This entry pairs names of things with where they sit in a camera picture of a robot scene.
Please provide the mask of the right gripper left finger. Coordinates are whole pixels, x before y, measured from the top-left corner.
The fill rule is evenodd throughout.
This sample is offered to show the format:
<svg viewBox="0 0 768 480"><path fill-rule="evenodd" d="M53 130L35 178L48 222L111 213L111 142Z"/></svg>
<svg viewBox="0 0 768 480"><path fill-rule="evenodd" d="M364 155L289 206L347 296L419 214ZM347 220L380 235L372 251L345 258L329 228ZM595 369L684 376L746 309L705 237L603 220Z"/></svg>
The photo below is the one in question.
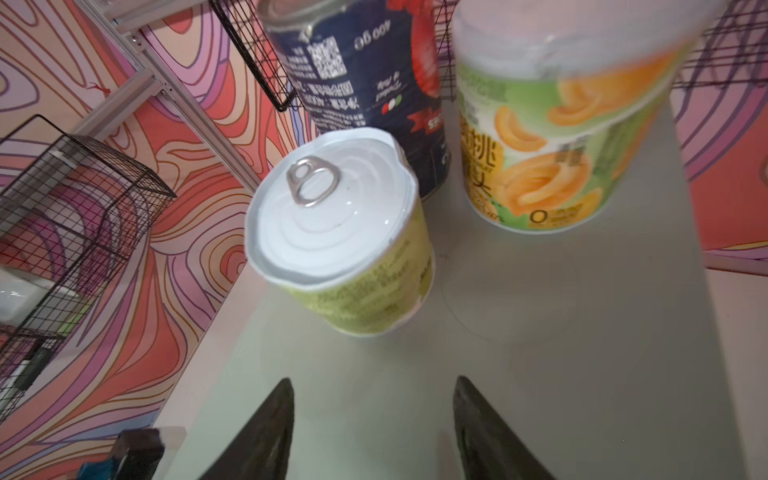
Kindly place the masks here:
<svg viewBox="0 0 768 480"><path fill-rule="evenodd" d="M285 479L294 422L294 389L283 378L200 479Z"/></svg>

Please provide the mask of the orange peach can large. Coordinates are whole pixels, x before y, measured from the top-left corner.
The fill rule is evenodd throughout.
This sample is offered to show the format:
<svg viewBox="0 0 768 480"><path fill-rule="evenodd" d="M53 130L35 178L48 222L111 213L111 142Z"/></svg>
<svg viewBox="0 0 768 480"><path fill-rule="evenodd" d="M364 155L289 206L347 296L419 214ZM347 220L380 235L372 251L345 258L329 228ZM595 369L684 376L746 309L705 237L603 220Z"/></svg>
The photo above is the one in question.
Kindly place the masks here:
<svg viewBox="0 0 768 480"><path fill-rule="evenodd" d="M462 1L451 22L463 183L526 234L604 206L721 1Z"/></svg>

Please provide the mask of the dark blue tomato can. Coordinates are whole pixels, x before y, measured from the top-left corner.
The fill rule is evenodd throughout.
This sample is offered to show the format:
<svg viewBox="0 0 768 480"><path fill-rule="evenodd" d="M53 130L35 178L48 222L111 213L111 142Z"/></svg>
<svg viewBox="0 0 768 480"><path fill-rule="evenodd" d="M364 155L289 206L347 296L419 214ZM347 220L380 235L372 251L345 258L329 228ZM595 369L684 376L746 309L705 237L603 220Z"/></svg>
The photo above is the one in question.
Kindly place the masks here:
<svg viewBox="0 0 768 480"><path fill-rule="evenodd" d="M256 11L320 133L374 127L395 137L422 198L447 179L431 1L261 1Z"/></svg>

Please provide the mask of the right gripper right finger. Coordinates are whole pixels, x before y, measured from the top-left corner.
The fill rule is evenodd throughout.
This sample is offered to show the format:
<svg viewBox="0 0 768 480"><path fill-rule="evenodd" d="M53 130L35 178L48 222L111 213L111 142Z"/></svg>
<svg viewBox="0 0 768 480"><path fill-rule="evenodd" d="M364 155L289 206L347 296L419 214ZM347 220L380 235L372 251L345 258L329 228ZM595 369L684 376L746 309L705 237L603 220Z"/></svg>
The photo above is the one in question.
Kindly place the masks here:
<svg viewBox="0 0 768 480"><path fill-rule="evenodd" d="M466 479L555 479L466 376L456 380L453 418Z"/></svg>

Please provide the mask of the green label can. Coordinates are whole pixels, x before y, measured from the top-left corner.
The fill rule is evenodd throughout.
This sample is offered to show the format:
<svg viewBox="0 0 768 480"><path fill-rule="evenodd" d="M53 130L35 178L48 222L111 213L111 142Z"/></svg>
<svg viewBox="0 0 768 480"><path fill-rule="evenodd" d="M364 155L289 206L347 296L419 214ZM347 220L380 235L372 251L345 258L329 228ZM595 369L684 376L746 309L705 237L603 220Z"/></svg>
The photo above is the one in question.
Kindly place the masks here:
<svg viewBox="0 0 768 480"><path fill-rule="evenodd" d="M390 133L322 134L286 155L245 220L249 265L336 330L376 336L409 321L434 282L419 185Z"/></svg>

